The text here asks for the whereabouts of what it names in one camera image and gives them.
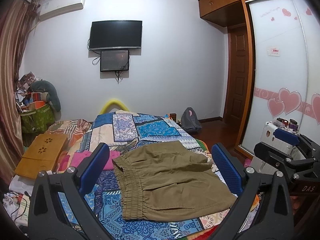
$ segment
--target yellow foam arch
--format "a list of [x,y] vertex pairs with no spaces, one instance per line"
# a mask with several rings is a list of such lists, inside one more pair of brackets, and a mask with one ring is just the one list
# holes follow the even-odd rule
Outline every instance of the yellow foam arch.
[[117,100],[117,99],[111,99],[111,100],[109,100],[109,101],[103,106],[103,108],[101,109],[101,111],[100,111],[99,114],[105,114],[105,113],[107,112],[107,109],[108,109],[111,105],[117,105],[117,106],[120,107],[121,110],[129,111],[129,109],[128,109],[122,102],[120,102],[120,101]]

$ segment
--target heart decal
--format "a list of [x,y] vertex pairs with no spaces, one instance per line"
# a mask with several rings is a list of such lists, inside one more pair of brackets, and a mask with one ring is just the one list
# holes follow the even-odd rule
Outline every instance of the heart decal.
[[285,115],[296,110],[301,104],[301,95],[298,92],[290,93],[286,88],[279,90],[279,100],[284,102]]
[[315,114],[318,125],[320,124],[320,95],[314,94],[311,98],[311,107]]
[[287,11],[287,9],[282,9],[282,12],[283,12],[283,15],[284,16],[288,16],[288,17],[290,17],[291,16],[291,12],[289,12],[289,11]]
[[284,102],[282,101],[276,102],[274,98],[270,98],[268,100],[268,108],[272,115],[272,118],[275,118],[277,115],[280,115],[283,113],[285,106],[284,106]]
[[311,10],[309,8],[306,10],[306,14],[307,15],[312,15],[312,12],[311,12]]

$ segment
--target metal bolt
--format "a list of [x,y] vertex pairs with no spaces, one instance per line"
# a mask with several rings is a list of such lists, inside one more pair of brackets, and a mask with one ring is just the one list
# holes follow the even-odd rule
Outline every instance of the metal bolt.
[[68,173],[74,173],[75,170],[76,170],[75,167],[69,167],[69,168],[67,168],[67,172],[68,172]]
[[252,167],[248,167],[245,170],[247,171],[247,173],[251,173],[251,174],[254,173],[254,168]]
[[283,176],[283,173],[281,171],[277,171],[276,174],[277,174],[278,177],[282,177]]
[[43,177],[45,175],[45,171],[39,171],[38,176]]

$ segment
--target backpack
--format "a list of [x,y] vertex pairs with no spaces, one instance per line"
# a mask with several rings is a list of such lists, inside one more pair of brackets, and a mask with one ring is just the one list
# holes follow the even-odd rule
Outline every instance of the backpack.
[[196,112],[191,107],[188,107],[181,117],[181,128],[187,133],[195,133],[202,128]]

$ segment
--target wooden floor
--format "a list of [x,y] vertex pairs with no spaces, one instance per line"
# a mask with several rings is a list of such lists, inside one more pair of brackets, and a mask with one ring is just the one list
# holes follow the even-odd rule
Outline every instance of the wooden floor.
[[244,164],[246,157],[241,153],[234,151],[238,130],[232,126],[225,124],[222,121],[205,122],[202,123],[201,131],[192,136],[204,141],[210,151],[214,144],[218,142],[222,143],[232,156],[237,157],[239,161]]

